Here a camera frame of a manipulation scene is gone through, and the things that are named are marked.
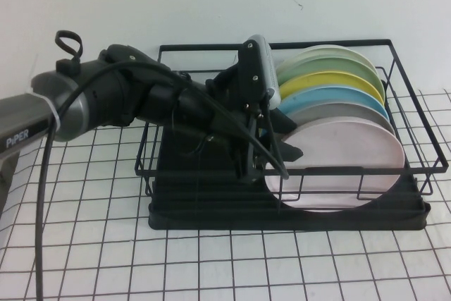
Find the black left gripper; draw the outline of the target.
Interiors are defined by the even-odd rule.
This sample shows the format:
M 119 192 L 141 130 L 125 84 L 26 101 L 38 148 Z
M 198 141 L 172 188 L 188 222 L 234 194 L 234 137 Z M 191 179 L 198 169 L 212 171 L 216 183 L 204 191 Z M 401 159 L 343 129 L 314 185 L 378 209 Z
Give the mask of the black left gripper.
M 259 137 L 259 128 L 271 129 L 268 91 L 255 70 L 235 64 L 206 81 L 206 93 L 214 103 L 214 116 L 209 131 L 219 136 L 232 162 L 240 183 L 254 183 L 263 176 L 266 162 L 279 163 L 271 152 L 275 137 Z M 279 109 L 273 110 L 275 133 L 291 133 L 296 122 Z M 303 157 L 303 151 L 287 143 L 280 144 L 284 162 L 294 162 Z

